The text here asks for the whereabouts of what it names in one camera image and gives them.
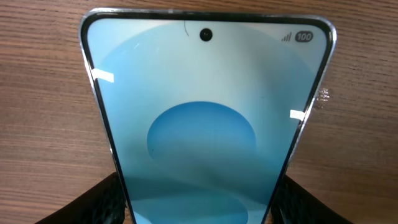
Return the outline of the Galaxy S25 smartphone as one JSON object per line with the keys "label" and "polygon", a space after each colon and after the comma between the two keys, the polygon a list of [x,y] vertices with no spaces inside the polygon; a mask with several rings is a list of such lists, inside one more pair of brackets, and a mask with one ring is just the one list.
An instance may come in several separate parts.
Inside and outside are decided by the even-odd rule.
{"label": "Galaxy S25 smartphone", "polygon": [[99,7],[78,37],[133,223],[264,223],[337,41],[322,16]]}

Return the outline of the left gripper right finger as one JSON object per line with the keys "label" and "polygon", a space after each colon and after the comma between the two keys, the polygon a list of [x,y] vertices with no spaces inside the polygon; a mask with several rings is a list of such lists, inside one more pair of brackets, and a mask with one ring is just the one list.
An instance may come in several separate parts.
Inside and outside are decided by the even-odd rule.
{"label": "left gripper right finger", "polygon": [[276,192],[271,215],[275,224],[353,224],[287,175]]}

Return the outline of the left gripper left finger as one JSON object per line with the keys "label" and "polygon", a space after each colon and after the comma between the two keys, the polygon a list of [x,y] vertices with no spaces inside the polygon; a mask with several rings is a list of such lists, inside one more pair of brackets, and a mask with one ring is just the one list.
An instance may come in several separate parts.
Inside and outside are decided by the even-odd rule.
{"label": "left gripper left finger", "polygon": [[37,224],[120,224],[126,199],[117,173],[112,173],[78,198]]}

